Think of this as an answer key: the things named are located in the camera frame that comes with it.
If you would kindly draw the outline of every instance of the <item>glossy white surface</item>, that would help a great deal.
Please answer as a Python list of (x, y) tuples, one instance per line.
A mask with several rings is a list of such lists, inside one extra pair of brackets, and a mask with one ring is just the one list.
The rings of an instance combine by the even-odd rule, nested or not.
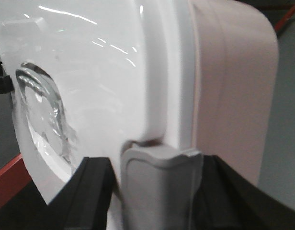
[[(166, 133), (174, 138), (168, 144), (179, 148), (183, 145), (179, 138), (185, 137), (183, 148), (190, 147), (187, 137), (191, 137), (193, 96), (188, 86), (193, 86), (194, 51), (193, 46), (181, 48), (181, 44), (192, 43), (184, 1), (99, 0), (79, 4), (71, 0), (66, 4), (61, 0), (0, 0), (1, 56), (15, 86), (16, 135), (26, 167), (46, 202), (64, 185), (69, 169), (63, 170), (57, 158), (59, 139), (47, 141), (40, 135), (44, 130), (51, 135), (41, 119), (51, 108), (42, 104), (38, 105), (41, 110), (37, 109), (40, 96), (30, 89), (26, 89), (30, 99), (21, 98), (15, 77), (21, 64), (37, 65), (55, 82), (75, 166), (83, 156), (110, 157), (120, 181), (120, 155), (125, 143), (162, 138), (167, 115), (175, 117), (169, 119), (173, 128)], [(187, 84), (182, 83), (184, 76), (188, 76)], [(169, 96), (168, 81), (174, 90)], [(30, 113), (33, 118), (28, 121)], [(182, 129), (185, 123), (189, 128)], [(121, 228), (119, 207), (114, 195), (107, 229)]]

